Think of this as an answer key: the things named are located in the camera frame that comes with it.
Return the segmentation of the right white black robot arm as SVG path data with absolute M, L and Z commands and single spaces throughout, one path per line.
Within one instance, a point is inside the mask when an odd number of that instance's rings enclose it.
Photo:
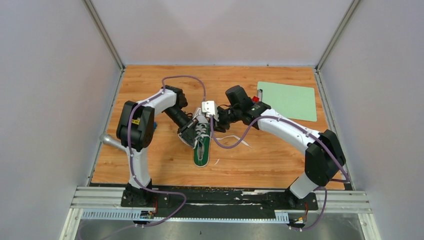
M 201 104 L 202 112 L 210 118 L 211 134 L 224 133 L 232 123 L 243 122 L 248 130 L 255 128 L 270 133 L 304 155 L 303 173 L 285 190 L 285 201 L 290 208 L 298 209 L 309 193 L 326 187 L 329 182 L 336 182 L 338 172 L 344 176 L 340 182 L 350 182 L 344 169 L 346 157 L 333 131 L 320 132 L 296 123 L 264 103 L 260 94 L 249 97 L 240 85 L 229 88 L 225 95 L 229 101 L 227 108 L 214 101 Z

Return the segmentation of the green canvas sneaker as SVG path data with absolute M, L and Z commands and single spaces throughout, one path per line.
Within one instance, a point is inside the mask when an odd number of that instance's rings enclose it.
M 197 167 L 205 167 L 210 159 L 211 128 L 204 115 L 198 115 L 196 120 L 193 161 Z

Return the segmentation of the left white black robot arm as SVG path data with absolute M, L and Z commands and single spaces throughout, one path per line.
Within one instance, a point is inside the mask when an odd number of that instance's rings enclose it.
M 177 136 L 186 145 L 196 145 L 196 122 L 182 109 L 188 105 L 182 89 L 165 85 L 148 99 L 125 102 L 116 136 L 125 148 L 130 169 L 129 181 L 121 198 L 122 207 L 146 207 L 151 205 L 152 178 L 149 173 L 148 149 L 155 132 L 155 118 L 165 113 L 178 127 Z

